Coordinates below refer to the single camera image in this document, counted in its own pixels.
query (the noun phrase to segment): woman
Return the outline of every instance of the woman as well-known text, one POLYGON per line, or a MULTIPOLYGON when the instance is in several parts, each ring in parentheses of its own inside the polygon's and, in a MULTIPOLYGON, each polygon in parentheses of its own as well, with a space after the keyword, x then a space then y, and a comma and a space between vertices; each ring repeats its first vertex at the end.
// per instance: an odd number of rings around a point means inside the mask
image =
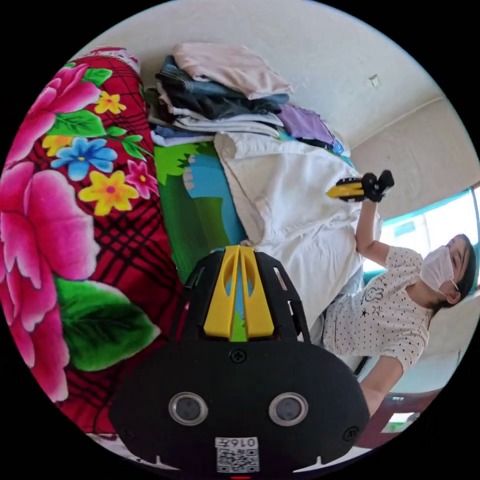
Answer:
POLYGON ((419 359, 434 315, 469 294, 477 268, 465 235, 455 236, 425 259, 409 248, 374 240, 377 205, 369 200, 362 204, 356 249, 387 271, 358 293, 340 292, 311 332, 314 343, 336 355, 380 356, 360 383, 370 415, 419 359))

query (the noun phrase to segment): pink flower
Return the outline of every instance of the pink flower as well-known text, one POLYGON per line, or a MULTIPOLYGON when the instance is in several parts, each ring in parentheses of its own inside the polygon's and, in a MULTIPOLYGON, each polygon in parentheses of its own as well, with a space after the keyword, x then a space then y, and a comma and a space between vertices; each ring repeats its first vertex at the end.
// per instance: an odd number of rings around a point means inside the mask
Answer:
POLYGON ((13 140, 5 166, 24 159, 34 143, 54 125, 55 114, 69 114, 94 104, 100 97, 100 89, 91 81, 82 81, 88 65, 64 67, 43 89, 26 114, 13 140))
POLYGON ((133 185, 143 199, 148 200, 150 192, 158 194, 157 179, 147 172, 147 164, 145 162, 137 164, 132 160, 128 160, 127 164, 129 174, 125 177, 125 181, 133 185))
POLYGON ((96 268, 93 218, 57 171, 34 174, 27 161, 0 179, 0 302, 25 363, 53 402, 67 398, 54 277, 84 280, 96 268))

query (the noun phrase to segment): wall switch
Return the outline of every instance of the wall switch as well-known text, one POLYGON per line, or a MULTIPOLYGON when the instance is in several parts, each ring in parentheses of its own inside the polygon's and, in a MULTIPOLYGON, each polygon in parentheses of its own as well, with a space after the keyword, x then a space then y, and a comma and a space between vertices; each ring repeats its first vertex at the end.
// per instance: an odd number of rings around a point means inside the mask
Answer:
POLYGON ((380 79, 378 75, 371 76, 369 80, 374 87, 378 87, 380 85, 380 79))

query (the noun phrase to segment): white bedsheet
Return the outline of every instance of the white bedsheet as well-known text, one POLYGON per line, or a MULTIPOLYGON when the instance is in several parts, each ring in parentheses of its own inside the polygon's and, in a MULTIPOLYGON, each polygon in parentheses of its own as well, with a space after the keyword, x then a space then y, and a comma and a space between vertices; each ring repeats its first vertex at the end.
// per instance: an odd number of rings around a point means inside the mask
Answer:
MULTIPOLYGON (((361 205, 326 195, 339 179, 358 173, 301 142, 218 133, 214 144, 248 239, 283 264, 310 329, 362 264, 355 242, 361 205)), ((376 239, 380 228, 378 218, 376 239)))

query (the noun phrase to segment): white t-shirt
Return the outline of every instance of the white t-shirt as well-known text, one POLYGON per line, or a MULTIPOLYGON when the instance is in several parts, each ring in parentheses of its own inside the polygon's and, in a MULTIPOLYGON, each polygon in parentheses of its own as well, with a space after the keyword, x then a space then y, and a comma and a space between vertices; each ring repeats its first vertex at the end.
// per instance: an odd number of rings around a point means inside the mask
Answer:
POLYGON ((409 248, 390 247, 385 273, 326 309, 323 346, 340 356, 395 357, 406 372, 429 341, 431 311, 405 290, 420 278, 422 262, 409 248))

